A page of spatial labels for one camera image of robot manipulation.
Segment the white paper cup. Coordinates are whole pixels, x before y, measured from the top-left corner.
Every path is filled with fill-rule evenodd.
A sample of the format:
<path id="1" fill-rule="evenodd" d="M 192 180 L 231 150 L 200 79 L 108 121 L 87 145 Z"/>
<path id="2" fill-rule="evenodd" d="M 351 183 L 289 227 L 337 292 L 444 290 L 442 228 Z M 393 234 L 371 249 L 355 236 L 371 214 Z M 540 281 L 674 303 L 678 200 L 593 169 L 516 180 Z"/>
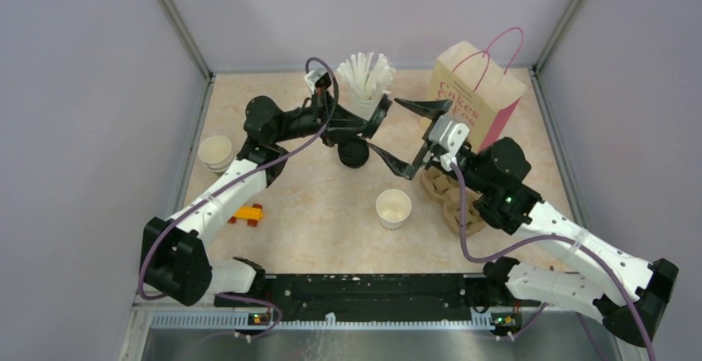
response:
<path id="1" fill-rule="evenodd" d="M 411 214 L 411 198 L 399 189 L 385 190 L 377 197 L 375 210 L 381 226 L 387 230 L 397 230 Z"/>

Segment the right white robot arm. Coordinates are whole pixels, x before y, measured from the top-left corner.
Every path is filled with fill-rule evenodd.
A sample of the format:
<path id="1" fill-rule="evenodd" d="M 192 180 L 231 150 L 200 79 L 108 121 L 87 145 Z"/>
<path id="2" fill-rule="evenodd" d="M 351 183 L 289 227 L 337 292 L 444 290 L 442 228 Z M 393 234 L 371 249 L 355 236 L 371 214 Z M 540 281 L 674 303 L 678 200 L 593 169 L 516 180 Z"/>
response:
<path id="1" fill-rule="evenodd" d="M 631 345 L 652 348 L 652 340 L 671 299 L 678 267 L 664 259 L 649 262 L 625 253 L 566 218 L 524 183 L 530 171 L 522 148 L 503 137 L 474 152 L 469 128 L 451 115 L 448 99 L 400 99 L 409 111 L 430 120 L 412 162 L 384 149 L 378 155 L 406 179 L 422 168 L 438 168 L 459 183 L 459 196 L 478 194 L 474 208 L 484 222 L 515 238 L 515 247 L 534 243 L 567 266 L 542 269 L 511 257 L 504 249 L 490 256 L 468 255 L 483 265 L 485 292 L 497 305 L 513 298 L 548 303 L 586 315 Z"/>

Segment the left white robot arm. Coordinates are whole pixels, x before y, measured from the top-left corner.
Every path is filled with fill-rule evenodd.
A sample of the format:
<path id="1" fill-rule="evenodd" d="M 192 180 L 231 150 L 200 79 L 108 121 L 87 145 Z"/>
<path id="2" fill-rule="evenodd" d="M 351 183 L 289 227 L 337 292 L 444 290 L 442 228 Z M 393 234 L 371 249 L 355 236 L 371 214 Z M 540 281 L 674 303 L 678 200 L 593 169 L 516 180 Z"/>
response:
<path id="1" fill-rule="evenodd" d="M 383 95 L 370 119 L 339 106 L 327 91 L 317 91 L 302 106 L 282 111 L 273 99 L 260 95 L 245 108 L 247 138 L 227 170 L 190 205 L 168 219 L 155 217 L 143 229 L 137 291 L 150 299 L 146 286 L 164 297 L 192 306 L 205 294 L 213 277 L 206 248 L 226 222 L 254 195 L 270 187 L 286 161 L 304 150 L 289 152 L 281 142 L 320 139 L 327 147 L 373 136 L 392 102 Z"/>

